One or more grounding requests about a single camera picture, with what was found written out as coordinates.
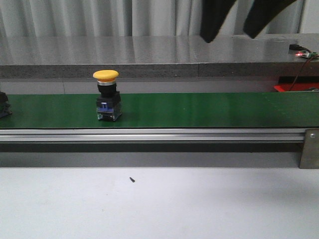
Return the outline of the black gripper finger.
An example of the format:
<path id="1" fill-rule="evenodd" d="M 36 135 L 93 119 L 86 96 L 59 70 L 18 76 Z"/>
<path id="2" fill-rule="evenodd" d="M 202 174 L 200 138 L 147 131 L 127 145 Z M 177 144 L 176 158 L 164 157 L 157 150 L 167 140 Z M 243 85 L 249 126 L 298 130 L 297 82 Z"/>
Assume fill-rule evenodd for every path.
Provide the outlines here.
<path id="1" fill-rule="evenodd" d="M 244 22 L 244 33 L 254 39 L 268 23 L 295 1 L 255 0 Z"/>
<path id="2" fill-rule="evenodd" d="M 206 42 L 212 42 L 222 27 L 236 0 L 203 0 L 200 36 Z"/>

